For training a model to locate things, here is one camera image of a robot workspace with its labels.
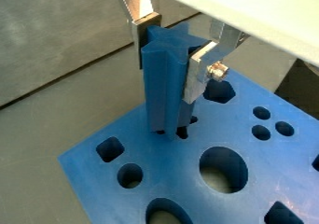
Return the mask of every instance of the blue board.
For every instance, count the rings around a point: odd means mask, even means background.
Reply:
[[[149,133],[140,105],[58,157],[93,224],[146,223],[160,209],[181,223],[319,223],[317,120],[237,72],[225,80],[186,139]],[[198,167],[224,173],[228,193]]]

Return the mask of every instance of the gray floor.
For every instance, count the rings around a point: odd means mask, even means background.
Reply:
[[[197,13],[152,0],[164,26]],[[0,106],[130,43],[118,0],[0,0]]]
[[[193,18],[192,33],[206,36],[208,21]],[[293,60],[250,37],[224,63],[274,91]],[[89,223],[55,158],[142,99],[130,47],[0,111],[1,224]]]

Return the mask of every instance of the metal bracket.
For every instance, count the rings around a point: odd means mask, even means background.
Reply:
[[[140,48],[146,44],[145,28],[149,25],[160,26],[161,15],[153,11],[150,0],[120,0],[120,3],[130,26],[141,69]]]
[[[218,23],[216,26],[216,21],[212,21],[210,38],[217,41],[202,46],[189,59],[182,93],[186,104],[190,104],[204,92],[210,78],[218,82],[222,80],[228,67],[220,61],[244,42],[248,35],[225,23]]]

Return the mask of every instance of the blue plastic block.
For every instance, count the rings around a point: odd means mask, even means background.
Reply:
[[[317,120],[234,71],[226,82],[197,99],[186,139],[149,133],[141,105],[58,157],[93,224],[158,209],[186,224],[319,223]],[[226,193],[198,168],[228,177]]]
[[[148,44],[141,49],[146,123],[149,131],[176,138],[177,127],[188,126],[194,103],[182,100],[188,54],[206,42],[188,35],[188,23],[172,29],[148,27]]]

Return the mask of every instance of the gray wall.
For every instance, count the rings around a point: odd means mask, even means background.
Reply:
[[[152,0],[162,24],[196,12]],[[130,42],[117,0],[0,0],[0,106]]]

